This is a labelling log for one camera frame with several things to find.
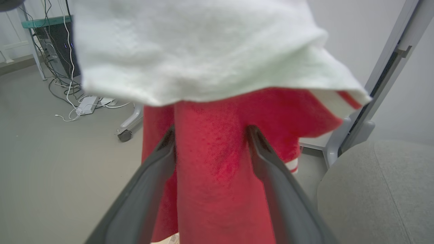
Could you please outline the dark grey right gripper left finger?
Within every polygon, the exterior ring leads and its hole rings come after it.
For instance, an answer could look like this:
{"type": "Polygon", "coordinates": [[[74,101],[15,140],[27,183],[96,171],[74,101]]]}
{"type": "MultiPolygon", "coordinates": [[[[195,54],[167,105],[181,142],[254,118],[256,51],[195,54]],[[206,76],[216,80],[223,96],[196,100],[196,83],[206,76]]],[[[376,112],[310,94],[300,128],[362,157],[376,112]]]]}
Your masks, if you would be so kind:
{"type": "Polygon", "coordinates": [[[176,167],[175,127],[166,131],[86,240],[87,244],[150,244],[167,180],[176,167]]]}

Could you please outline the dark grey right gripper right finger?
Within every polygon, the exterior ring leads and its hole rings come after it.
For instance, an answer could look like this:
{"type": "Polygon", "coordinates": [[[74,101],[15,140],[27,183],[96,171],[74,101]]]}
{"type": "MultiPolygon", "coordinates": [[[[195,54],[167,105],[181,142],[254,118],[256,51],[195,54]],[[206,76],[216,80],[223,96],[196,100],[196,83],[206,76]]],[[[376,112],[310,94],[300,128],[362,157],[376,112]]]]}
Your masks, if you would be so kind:
{"type": "Polygon", "coordinates": [[[252,167],[262,181],[278,244],[337,244],[293,174],[255,125],[248,126],[252,167]]]}

